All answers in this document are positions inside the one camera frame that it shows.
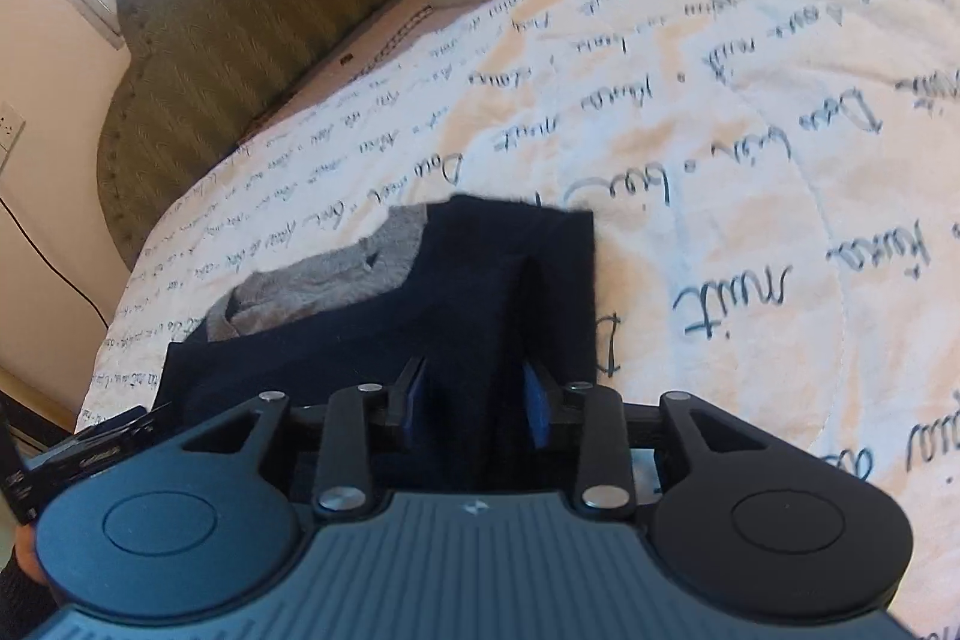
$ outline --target wall socket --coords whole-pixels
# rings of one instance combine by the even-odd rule
[[[13,145],[16,145],[16,140],[23,133],[24,125],[26,122],[17,114],[16,109],[6,101],[0,104],[0,173],[10,160]]]

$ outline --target black cable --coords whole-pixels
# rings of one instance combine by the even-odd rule
[[[20,232],[23,235],[23,239],[26,239],[27,242],[30,242],[30,247],[32,247],[34,249],[34,252],[37,253],[37,255],[40,256],[40,258],[43,259],[43,263],[46,263],[46,265],[49,266],[50,271],[56,274],[56,276],[58,276],[59,279],[63,280],[67,285],[69,285],[69,287],[72,287],[73,290],[78,292],[78,294],[81,297],[83,297],[83,301],[88,303],[88,305],[90,305],[90,307],[93,307],[93,309],[96,311],[97,316],[99,316],[100,322],[104,324],[104,328],[109,329],[109,324],[107,323],[107,319],[104,318],[104,314],[101,313],[100,308],[93,303],[93,301],[90,299],[88,295],[83,293],[83,290],[80,290],[73,283],[67,280],[66,277],[64,277],[61,274],[61,271],[59,271],[59,269],[53,265],[53,263],[50,263],[49,261],[47,261],[47,257],[43,255],[43,253],[40,251],[40,247],[37,247],[37,244],[35,244],[35,242],[32,239],[30,239],[30,235],[27,234],[23,226],[20,225],[20,221],[16,219],[16,215],[13,215],[13,212],[11,211],[10,207],[7,206],[7,202],[3,201],[2,196],[0,196],[0,206],[2,206],[7,211],[7,215],[9,215],[11,220],[13,220],[13,222],[16,223],[16,227],[20,229]]]

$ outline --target wall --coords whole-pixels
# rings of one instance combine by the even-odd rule
[[[0,0],[0,100],[27,122],[0,196],[110,319],[128,272],[97,200],[97,138],[130,57],[66,0]],[[0,366],[74,413],[104,327],[0,210]]]

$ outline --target white bed sheet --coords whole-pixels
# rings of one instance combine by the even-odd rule
[[[894,613],[955,640],[959,8],[493,1],[176,202],[78,425],[149,407],[167,343],[229,287],[388,205],[592,208],[600,379],[634,402],[688,389],[891,492],[916,535]]]

